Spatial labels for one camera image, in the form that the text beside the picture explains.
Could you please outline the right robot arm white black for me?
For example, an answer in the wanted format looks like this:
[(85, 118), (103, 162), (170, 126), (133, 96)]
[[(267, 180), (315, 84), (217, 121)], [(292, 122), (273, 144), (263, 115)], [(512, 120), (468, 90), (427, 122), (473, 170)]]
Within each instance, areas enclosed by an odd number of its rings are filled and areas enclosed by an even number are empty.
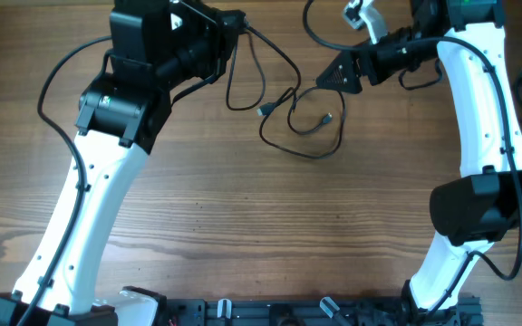
[(517, 230), (517, 254), (506, 281), (522, 265), (522, 131), (505, 60), (504, 6), (499, 1), (414, 1), (413, 23), (387, 29), (371, 1), (343, 9), (360, 44), (339, 45), (339, 90), (357, 93), (360, 78), (371, 84), (403, 76), (435, 59), (448, 76), (460, 136), (460, 177), (430, 196), (435, 230), (417, 273), (404, 284), (395, 318), (400, 324), (469, 321), (459, 291), (477, 261), (508, 231)]

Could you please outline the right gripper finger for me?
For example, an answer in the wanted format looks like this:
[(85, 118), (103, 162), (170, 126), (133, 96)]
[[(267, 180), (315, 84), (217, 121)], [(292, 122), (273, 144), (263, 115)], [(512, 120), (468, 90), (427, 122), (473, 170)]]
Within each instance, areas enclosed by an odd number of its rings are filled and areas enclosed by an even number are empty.
[(349, 94), (359, 94), (363, 91), (360, 80), (355, 76), (320, 76), (316, 79), (316, 86), (320, 89), (345, 92)]
[(357, 56), (354, 52), (342, 51), (330, 63), (330, 65), (318, 76), (355, 76), (360, 80), (360, 70), (357, 62)]

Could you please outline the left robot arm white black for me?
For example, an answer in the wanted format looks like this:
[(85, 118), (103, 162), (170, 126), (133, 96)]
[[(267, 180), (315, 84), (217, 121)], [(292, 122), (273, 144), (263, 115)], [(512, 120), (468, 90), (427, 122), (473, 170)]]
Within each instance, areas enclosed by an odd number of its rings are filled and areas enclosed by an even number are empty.
[(123, 199), (175, 102), (217, 81), (246, 26), (239, 10), (199, 1), (118, 1), (111, 48), (79, 99), (72, 163), (34, 257), (0, 325), (158, 325), (164, 296), (135, 287), (99, 299), (100, 262)]

